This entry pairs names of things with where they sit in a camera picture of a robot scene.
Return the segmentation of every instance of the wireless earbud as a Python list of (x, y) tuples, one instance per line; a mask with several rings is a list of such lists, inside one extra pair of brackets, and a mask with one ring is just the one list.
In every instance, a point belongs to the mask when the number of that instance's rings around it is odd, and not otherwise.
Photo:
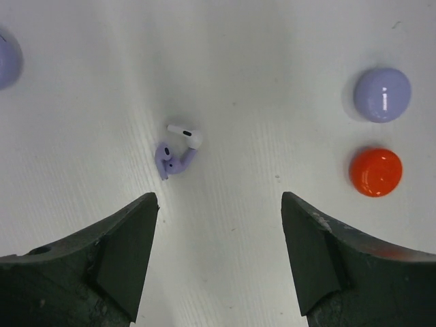
[(192, 159), (195, 157), (197, 150), (188, 148), (181, 159), (173, 157), (172, 159), (165, 162), (165, 171), (167, 174), (175, 175), (184, 172), (188, 168)]
[(176, 125), (168, 125), (167, 129), (172, 133), (184, 136), (187, 140), (188, 147), (191, 149), (198, 150), (198, 148), (200, 148), (200, 145), (202, 145), (203, 136), (200, 131), (197, 130), (190, 131), (188, 129)]
[(192, 162), (192, 159), (195, 157), (197, 150), (203, 141), (200, 131), (188, 130), (175, 125), (169, 125), (167, 128), (168, 131), (171, 131), (172, 133), (186, 137), (188, 149), (179, 159), (172, 155), (171, 150), (166, 143), (162, 142), (157, 147), (155, 163), (157, 171), (163, 181), (168, 179), (168, 175), (184, 172)]
[(155, 152), (155, 163), (157, 167), (157, 171), (161, 179), (164, 181), (168, 179), (168, 173), (166, 172), (165, 163), (172, 159), (171, 150), (168, 144), (162, 142), (156, 149)]

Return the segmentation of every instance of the red ball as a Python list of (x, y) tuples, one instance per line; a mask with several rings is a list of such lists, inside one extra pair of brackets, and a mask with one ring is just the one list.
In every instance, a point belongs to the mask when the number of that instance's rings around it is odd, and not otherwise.
[(387, 149), (369, 149), (352, 162), (349, 176), (362, 194), (378, 198), (392, 192), (400, 183), (403, 165), (400, 158)]

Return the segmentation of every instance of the plastic ball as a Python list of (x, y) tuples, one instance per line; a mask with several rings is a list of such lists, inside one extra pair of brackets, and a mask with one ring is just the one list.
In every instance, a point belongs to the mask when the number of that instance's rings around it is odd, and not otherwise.
[(374, 123), (399, 118), (410, 104), (411, 85), (397, 69), (374, 69), (365, 73), (354, 90), (354, 104), (359, 113)]
[(354, 187), (373, 198), (385, 196), (400, 183), (403, 165), (400, 158), (387, 149), (369, 149), (352, 162), (349, 176)]

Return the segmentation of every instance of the orange ball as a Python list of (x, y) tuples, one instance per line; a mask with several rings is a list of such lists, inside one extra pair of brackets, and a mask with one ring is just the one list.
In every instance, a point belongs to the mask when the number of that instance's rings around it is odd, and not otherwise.
[(392, 192), (400, 183), (403, 165), (387, 149), (369, 149), (359, 154), (349, 168), (354, 187), (362, 194), (378, 198)]

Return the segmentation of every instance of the white earbud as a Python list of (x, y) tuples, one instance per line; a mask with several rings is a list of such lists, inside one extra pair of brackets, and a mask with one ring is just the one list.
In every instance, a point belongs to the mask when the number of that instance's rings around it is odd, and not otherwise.
[(203, 142), (203, 136), (200, 131), (189, 130), (176, 125), (168, 125), (168, 131), (176, 133), (178, 135), (186, 137), (188, 147), (194, 150), (198, 150)]

